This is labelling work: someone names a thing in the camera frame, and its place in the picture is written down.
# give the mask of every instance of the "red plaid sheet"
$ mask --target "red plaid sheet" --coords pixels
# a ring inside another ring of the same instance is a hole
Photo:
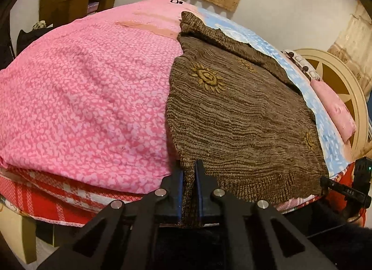
[[[352,165],[334,180],[340,181],[348,170],[353,170]],[[49,223],[79,227],[112,200],[129,203],[143,197],[143,194],[99,188],[58,175],[19,168],[0,169],[0,194],[8,201],[6,204],[12,205],[12,209],[20,214]],[[283,213],[291,212],[319,198],[292,199],[276,208]]]

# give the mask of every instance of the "metal screw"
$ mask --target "metal screw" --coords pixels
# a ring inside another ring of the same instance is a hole
[[[155,195],[158,197],[164,197],[167,194],[167,191],[163,188],[155,190]]]
[[[213,190],[213,194],[216,196],[216,197],[223,197],[225,195],[225,191],[223,189],[215,189]]]
[[[120,200],[112,201],[110,204],[112,209],[119,209],[121,206],[123,206],[123,202]]]
[[[262,209],[266,209],[269,206],[269,203],[265,200],[259,200],[257,206]]]

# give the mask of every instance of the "pink pillow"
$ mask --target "pink pillow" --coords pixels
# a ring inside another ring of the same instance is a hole
[[[310,85],[319,97],[344,143],[356,132],[356,125],[341,98],[323,80],[311,80]]]

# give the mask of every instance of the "pink blanket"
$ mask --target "pink blanket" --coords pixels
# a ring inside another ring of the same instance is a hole
[[[0,165],[148,193],[169,174],[165,103],[188,4],[148,0],[59,27],[0,71]]]

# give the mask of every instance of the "wooden headboard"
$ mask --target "wooden headboard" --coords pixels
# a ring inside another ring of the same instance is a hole
[[[322,77],[345,103],[356,123],[356,132],[350,138],[352,157],[359,156],[368,138],[368,111],[363,91],[349,68],[337,57],[317,49],[296,50]]]

